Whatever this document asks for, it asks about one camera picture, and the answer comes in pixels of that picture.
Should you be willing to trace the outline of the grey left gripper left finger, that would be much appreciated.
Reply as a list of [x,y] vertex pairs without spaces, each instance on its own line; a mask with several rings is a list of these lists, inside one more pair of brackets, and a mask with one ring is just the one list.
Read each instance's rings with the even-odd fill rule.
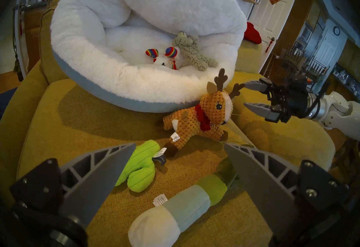
[[91,151],[59,166],[49,158],[19,178],[9,191],[26,212],[74,216],[86,228],[113,190],[135,143]]

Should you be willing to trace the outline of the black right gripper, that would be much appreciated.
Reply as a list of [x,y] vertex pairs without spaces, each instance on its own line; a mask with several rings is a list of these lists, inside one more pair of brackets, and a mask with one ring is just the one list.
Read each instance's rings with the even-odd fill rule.
[[269,79],[244,83],[246,89],[266,93],[271,105],[244,103],[244,106],[266,121],[287,123],[292,116],[302,116],[308,109],[309,93],[306,87],[272,86]]

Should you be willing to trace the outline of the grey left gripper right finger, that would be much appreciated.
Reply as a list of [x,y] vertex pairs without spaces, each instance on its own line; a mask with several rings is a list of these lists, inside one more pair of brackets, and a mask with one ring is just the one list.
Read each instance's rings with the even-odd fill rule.
[[273,235],[269,246],[332,246],[349,190],[311,160],[299,167],[274,153],[226,143],[240,182]]

